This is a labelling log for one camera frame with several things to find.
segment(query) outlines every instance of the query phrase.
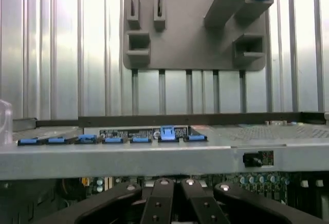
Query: black switch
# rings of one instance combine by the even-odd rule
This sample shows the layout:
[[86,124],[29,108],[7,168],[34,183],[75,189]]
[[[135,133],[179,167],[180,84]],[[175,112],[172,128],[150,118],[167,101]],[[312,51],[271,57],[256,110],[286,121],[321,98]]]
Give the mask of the black switch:
[[245,153],[242,157],[242,161],[245,164],[245,167],[261,167],[262,162],[262,153]]

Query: clear plastic part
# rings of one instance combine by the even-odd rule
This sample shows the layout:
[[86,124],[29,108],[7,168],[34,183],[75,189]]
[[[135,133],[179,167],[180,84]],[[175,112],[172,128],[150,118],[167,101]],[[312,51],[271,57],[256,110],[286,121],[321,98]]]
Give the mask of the clear plastic part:
[[0,100],[0,145],[12,142],[12,106]]

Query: metal screw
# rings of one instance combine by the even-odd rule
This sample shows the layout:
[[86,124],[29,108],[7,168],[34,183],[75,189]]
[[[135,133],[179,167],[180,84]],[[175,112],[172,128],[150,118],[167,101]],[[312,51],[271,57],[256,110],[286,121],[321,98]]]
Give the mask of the metal screw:
[[128,191],[134,190],[136,187],[134,187],[132,184],[127,186]]
[[163,179],[160,184],[163,184],[163,185],[166,185],[166,184],[169,184],[169,181],[167,181],[166,179]]
[[228,191],[230,189],[230,187],[228,185],[222,184],[221,185],[221,189],[226,192],[226,191]]
[[194,180],[193,179],[187,179],[186,180],[186,184],[193,185],[194,184]]

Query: corrugated metal wall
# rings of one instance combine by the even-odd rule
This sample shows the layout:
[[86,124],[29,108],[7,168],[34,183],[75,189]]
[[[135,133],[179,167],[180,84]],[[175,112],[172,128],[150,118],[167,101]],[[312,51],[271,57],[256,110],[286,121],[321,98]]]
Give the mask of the corrugated metal wall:
[[1,98],[14,116],[329,110],[329,0],[275,0],[260,72],[130,71],[122,0],[1,0]]

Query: capacitor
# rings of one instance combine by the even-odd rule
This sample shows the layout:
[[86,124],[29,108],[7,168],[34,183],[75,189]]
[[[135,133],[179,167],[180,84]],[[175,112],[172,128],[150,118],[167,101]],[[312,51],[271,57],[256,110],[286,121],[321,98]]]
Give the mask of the capacitor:
[[102,180],[102,179],[98,179],[98,180],[96,181],[96,184],[97,184],[97,185],[103,185],[103,180]]
[[98,186],[97,187],[97,192],[102,192],[103,191],[103,187],[102,186]]
[[264,176],[263,175],[257,176],[257,181],[261,184],[264,184],[264,182],[265,182]]
[[267,176],[267,180],[271,183],[275,183],[276,182],[276,178],[275,176],[273,176],[272,174]]
[[247,179],[248,179],[248,182],[249,182],[250,184],[254,184],[254,183],[255,183],[255,178],[252,177],[251,175],[248,175]]
[[287,179],[287,178],[285,178],[285,177],[282,177],[282,178],[281,178],[281,182],[282,182],[283,184],[285,184],[285,185],[289,185],[289,184],[290,184],[289,179]]
[[245,184],[246,183],[245,177],[243,177],[242,175],[239,176],[239,182],[240,184]]

